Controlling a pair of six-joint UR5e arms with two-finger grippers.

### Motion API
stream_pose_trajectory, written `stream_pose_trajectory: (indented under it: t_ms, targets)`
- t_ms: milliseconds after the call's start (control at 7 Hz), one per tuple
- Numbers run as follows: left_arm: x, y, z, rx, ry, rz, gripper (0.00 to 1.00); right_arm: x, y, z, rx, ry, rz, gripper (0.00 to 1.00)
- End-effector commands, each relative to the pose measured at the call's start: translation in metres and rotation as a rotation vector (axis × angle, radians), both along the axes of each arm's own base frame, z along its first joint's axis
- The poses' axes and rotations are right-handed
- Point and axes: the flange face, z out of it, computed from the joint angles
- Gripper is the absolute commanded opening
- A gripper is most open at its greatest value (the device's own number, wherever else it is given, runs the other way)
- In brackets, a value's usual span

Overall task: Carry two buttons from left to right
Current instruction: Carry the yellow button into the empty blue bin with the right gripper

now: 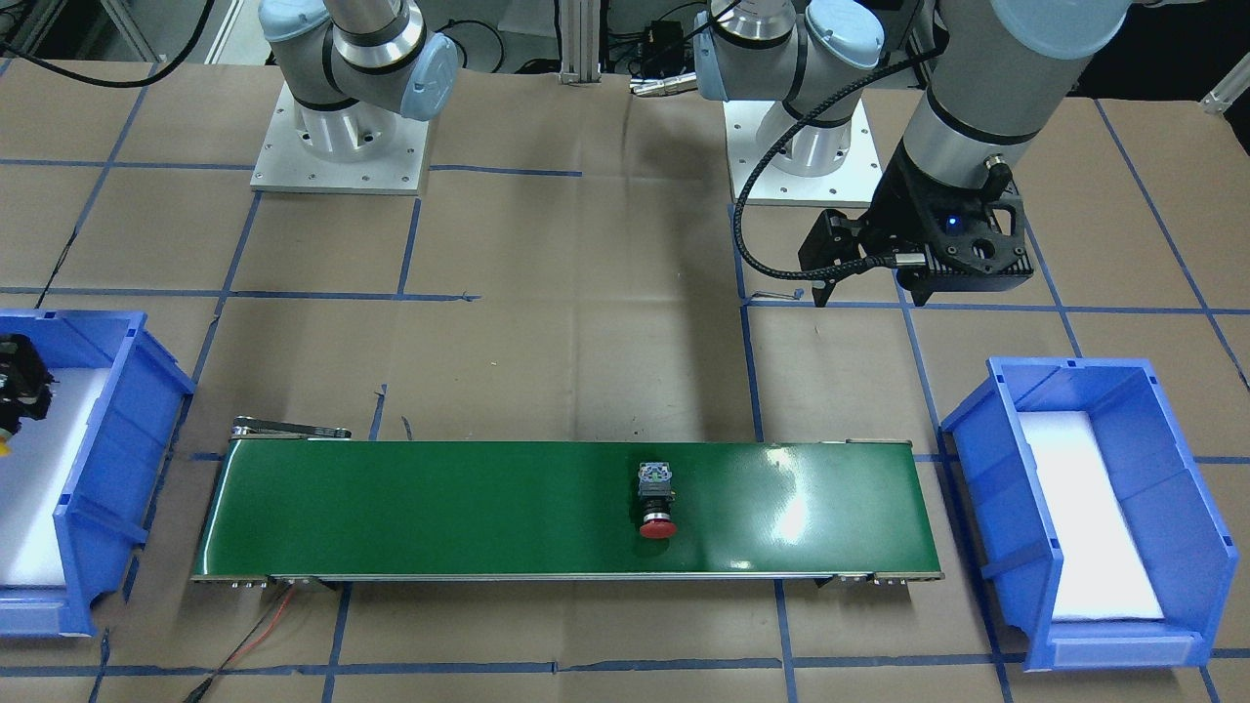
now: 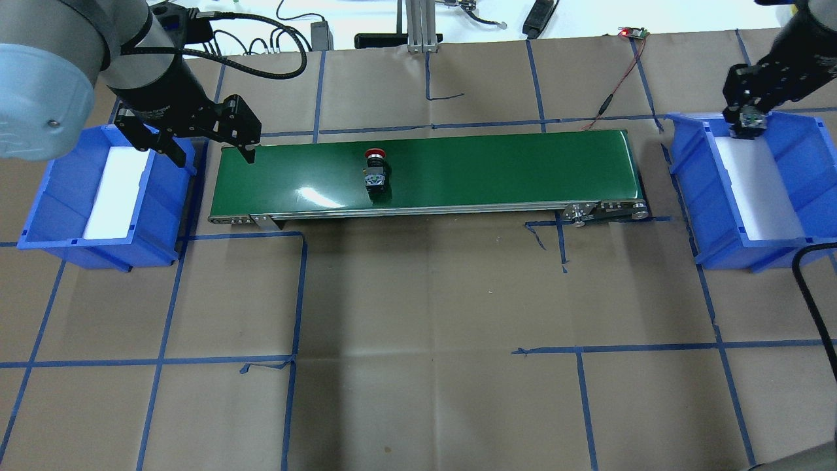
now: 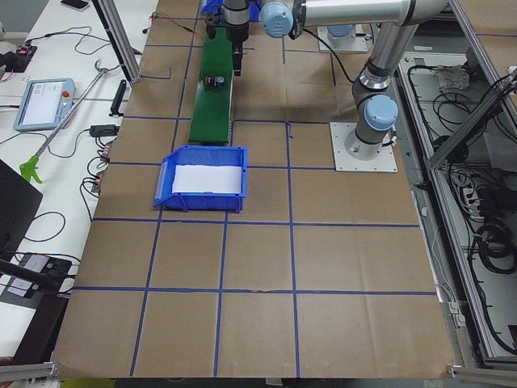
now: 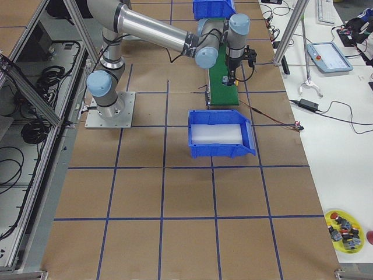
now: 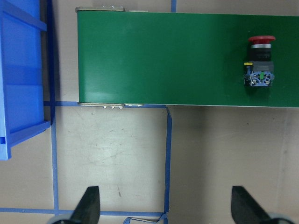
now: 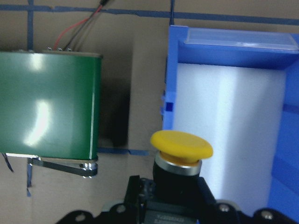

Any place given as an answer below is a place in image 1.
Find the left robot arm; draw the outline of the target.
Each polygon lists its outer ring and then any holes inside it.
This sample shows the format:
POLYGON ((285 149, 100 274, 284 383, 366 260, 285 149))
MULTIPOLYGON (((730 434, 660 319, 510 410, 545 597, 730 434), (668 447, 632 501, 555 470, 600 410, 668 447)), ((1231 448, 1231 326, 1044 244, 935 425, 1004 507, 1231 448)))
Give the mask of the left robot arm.
POLYGON ((892 269, 915 306, 936 293, 1009 291, 1034 275, 1014 166, 1128 18, 1126 1, 940 1, 948 39, 888 65, 888 33, 856 1, 712 1, 692 36, 701 98, 769 104, 760 154, 732 201, 746 266, 809 283, 826 306, 839 283, 892 269), (842 165, 862 89, 934 63, 922 98, 862 215, 818 214, 795 269, 748 249, 744 208, 778 166, 816 178, 842 165))

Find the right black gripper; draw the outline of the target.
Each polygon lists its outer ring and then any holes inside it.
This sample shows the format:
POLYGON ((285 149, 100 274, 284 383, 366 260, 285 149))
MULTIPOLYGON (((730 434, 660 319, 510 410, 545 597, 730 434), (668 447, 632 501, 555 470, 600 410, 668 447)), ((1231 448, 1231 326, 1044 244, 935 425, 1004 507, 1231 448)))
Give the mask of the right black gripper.
POLYGON ((44 420, 52 400, 55 377, 30 338, 1 334, 1 419, 21 423, 22 418, 44 420))

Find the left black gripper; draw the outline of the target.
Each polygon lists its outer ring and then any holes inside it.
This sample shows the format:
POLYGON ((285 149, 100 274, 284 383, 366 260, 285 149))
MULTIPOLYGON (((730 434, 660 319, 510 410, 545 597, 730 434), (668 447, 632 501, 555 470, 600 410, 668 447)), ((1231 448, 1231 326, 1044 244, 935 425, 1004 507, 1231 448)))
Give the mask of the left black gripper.
POLYGON ((968 200, 962 186, 948 186, 910 156, 894 156, 858 216, 829 208, 818 214, 798 251, 802 271, 838 268, 840 274, 812 281, 812 306, 828 306, 845 276, 878 266, 898 266, 896 256, 919 254, 938 235, 950 213, 960 215, 968 200))

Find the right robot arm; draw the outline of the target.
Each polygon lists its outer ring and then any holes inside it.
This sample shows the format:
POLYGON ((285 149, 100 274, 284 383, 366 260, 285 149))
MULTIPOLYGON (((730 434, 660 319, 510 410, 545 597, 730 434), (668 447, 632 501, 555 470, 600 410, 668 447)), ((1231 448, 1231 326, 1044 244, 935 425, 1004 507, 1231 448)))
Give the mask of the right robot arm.
MULTIPOLYGON (((454 43, 425 28, 410 1, 264 1, 262 31, 284 79, 294 83, 291 113, 315 123, 304 146, 326 166, 329 140, 352 135, 358 151, 395 148, 385 129, 410 123, 418 103, 432 116, 426 94, 446 98, 459 54, 454 43)), ((254 196, 241 209, 240 164, 201 169, 122 169, 99 158, 92 173, 66 164, 2 165, 2 216, 25 208, 22 221, 2 221, 2 280, 18 271, 18 250, 51 236, 39 294, 4 295, 2 309, 71 308, 58 291, 60 266, 81 256, 94 266, 138 266, 168 283, 116 305, 179 323, 188 311, 204 324, 201 357, 179 367, 199 383, 185 403, 192 422, 232 413, 278 412, 290 394, 310 393, 310 417, 355 423, 372 415, 362 387, 382 387, 376 374, 385 325, 411 301, 398 289, 380 291, 268 291, 238 288, 238 268, 259 250, 262 234, 285 234, 268 253, 270 269, 321 256, 335 268, 362 254, 376 221, 396 231, 398 211, 366 213, 366 196, 254 196)))

